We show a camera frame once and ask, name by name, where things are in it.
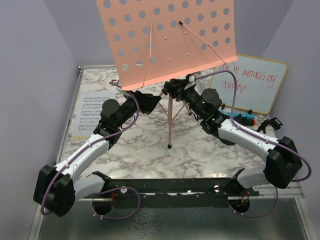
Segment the pink music stand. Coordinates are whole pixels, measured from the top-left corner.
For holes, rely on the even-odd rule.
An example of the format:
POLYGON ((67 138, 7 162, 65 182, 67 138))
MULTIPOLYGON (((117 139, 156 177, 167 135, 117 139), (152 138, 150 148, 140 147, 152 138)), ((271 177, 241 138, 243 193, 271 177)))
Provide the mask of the pink music stand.
POLYGON ((231 0, 99 0, 124 91, 237 60, 231 0))

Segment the white sheet music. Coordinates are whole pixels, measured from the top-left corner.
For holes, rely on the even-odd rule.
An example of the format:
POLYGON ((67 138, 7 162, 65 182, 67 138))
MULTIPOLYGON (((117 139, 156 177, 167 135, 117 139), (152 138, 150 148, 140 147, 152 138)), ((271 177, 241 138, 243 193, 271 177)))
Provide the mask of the white sheet music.
POLYGON ((71 136, 89 137, 101 119, 103 103, 115 97, 116 93, 113 90, 83 91, 76 103, 75 118, 71 122, 71 136))

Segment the black microphone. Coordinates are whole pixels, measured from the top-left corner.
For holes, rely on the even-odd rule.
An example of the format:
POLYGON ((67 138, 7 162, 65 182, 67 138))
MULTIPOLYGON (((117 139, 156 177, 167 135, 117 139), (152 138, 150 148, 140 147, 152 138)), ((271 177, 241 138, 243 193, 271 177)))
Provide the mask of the black microphone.
POLYGON ((243 126, 254 126, 256 125, 257 121, 251 118, 242 118, 239 123, 243 126))

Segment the yellow sheet music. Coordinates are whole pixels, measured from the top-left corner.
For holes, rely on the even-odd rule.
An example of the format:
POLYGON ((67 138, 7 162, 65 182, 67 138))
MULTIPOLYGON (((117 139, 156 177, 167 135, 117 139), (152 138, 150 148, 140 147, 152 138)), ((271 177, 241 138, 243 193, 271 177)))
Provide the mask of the yellow sheet music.
POLYGON ((88 139, 90 136, 72 136, 72 139, 88 139))

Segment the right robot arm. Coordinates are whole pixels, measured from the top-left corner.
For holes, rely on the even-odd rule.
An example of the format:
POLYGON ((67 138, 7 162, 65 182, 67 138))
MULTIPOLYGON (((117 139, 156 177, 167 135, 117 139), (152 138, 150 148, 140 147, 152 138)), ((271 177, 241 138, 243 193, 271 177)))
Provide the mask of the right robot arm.
POLYGON ((229 184, 234 195, 240 196, 257 185, 272 184, 285 189, 302 168, 302 160, 291 138, 284 136, 277 139, 261 134, 221 113, 219 108, 222 100, 215 89, 206 88, 198 93, 194 83, 182 79, 167 81, 163 88, 173 99, 183 101, 190 107, 207 134, 226 145, 237 144, 265 162, 264 165, 243 169, 236 174, 229 184))

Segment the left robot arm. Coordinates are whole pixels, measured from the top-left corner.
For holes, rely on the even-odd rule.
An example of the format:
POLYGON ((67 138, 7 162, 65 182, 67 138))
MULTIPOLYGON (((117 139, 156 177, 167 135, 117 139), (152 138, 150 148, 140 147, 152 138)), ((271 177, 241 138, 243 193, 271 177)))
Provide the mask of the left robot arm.
POLYGON ((123 124, 139 114, 150 114, 160 102, 159 95, 126 91, 126 100, 119 104, 107 99, 102 104, 100 120, 92 135, 76 152, 60 163, 45 165, 38 173, 33 200, 40 205, 40 212, 64 216, 78 199, 92 194, 103 198, 111 186, 98 173, 79 180, 84 170, 99 156, 109 151, 125 131, 123 124))

